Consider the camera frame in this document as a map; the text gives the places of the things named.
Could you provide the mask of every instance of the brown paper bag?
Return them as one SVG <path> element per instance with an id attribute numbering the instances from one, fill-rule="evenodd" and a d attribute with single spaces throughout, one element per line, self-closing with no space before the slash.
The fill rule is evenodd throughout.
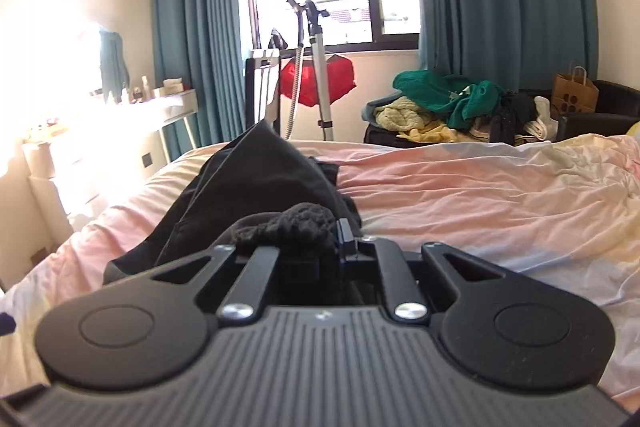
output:
<path id="1" fill-rule="evenodd" d="M 587 78 L 587 70 L 576 66 L 570 74 L 556 74 L 551 103 L 560 114 L 595 112 L 598 88 Z"/>

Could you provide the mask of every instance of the bed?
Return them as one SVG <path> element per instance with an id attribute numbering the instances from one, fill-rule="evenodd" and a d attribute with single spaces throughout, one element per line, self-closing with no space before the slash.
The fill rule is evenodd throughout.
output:
<path id="1" fill-rule="evenodd" d="M 364 232 L 405 250 L 440 241 L 572 291 L 601 306 L 616 348 L 601 386 L 640 406 L 640 145 L 587 135 L 551 144 L 443 144 L 396 150 L 370 144 L 295 142 L 340 165 Z M 40 318 L 97 290 L 108 261 L 140 243 L 222 145 L 191 151 L 124 204 L 74 234 L 0 300 L 17 331 L 0 338 L 0 396 L 46 376 L 33 348 Z"/>

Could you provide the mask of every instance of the desk leg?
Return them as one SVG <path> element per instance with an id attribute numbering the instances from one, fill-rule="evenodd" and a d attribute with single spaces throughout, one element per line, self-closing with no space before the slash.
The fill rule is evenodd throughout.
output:
<path id="1" fill-rule="evenodd" d="M 169 165 L 171 163 L 171 156 L 169 156 L 169 149 L 166 147 L 166 140 L 164 139 L 164 130 L 158 131 L 160 133 L 160 141 L 162 142 L 162 150 L 164 151 L 164 159 L 166 160 L 166 164 Z"/>
<path id="2" fill-rule="evenodd" d="M 184 126 L 187 128 L 187 134 L 189 135 L 189 141 L 191 142 L 191 148 L 196 149 L 196 140 L 193 139 L 193 133 L 191 132 L 191 125 L 189 125 L 189 119 L 187 117 L 182 118 Z"/>

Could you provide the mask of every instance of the ribbed gray surface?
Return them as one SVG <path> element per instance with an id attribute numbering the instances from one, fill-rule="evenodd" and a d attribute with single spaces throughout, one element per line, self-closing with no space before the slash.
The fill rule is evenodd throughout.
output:
<path id="1" fill-rule="evenodd" d="M 515 396 L 450 367 L 431 337 L 377 308 L 274 308 L 223 330 L 186 373 L 129 395 L 53 388 L 22 412 L 33 426 L 616 427 L 625 413 L 593 387 Z"/>

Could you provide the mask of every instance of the dark window frame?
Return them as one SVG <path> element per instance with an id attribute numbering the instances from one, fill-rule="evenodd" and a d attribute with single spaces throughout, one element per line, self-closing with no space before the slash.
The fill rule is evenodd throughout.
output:
<path id="1" fill-rule="evenodd" d="M 384 20 L 382 19 L 382 0 L 369 0 L 369 15 L 371 24 L 371 42 L 350 42 L 348 44 L 326 45 L 327 53 L 350 53 L 368 51 L 390 51 L 390 50 L 417 50 L 417 33 L 405 34 L 385 34 Z M 254 49 L 261 49 L 260 30 L 258 27 L 258 5 L 257 0 L 249 0 L 249 20 L 251 24 L 252 40 Z M 311 49 L 305 48 L 305 55 L 310 55 Z M 283 58 L 293 57 L 295 49 L 282 52 Z"/>

